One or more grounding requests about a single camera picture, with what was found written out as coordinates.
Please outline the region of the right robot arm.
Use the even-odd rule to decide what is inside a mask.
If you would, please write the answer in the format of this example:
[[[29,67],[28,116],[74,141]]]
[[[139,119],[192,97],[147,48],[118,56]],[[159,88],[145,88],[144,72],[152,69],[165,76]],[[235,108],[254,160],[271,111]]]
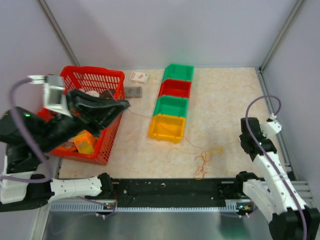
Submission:
[[[236,175],[233,192],[249,197],[267,220],[274,240],[314,240],[320,226],[320,212],[300,197],[283,168],[270,136],[282,125],[272,115],[263,124],[256,117],[242,118],[240,145],[259,168],[263,179],[242,171]]]

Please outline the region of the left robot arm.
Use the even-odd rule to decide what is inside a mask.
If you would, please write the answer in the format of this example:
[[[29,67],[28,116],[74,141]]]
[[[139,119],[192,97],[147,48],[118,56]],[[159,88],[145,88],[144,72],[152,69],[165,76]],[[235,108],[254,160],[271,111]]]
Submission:
[[[1,118],[0,140],[6,144],[0,178],[2,212],[33,210],[72,197],[106,199],[113,194],[113,182],[107,173],[59,180],[37,173],[37,169],[40,164],[47,164],[47,153],[81,131],[98,136],[130,103],[90,96],[78,89],[68,91],[62,98],[65,113],[58,113],[49,121],[21,107],[13,107]]]

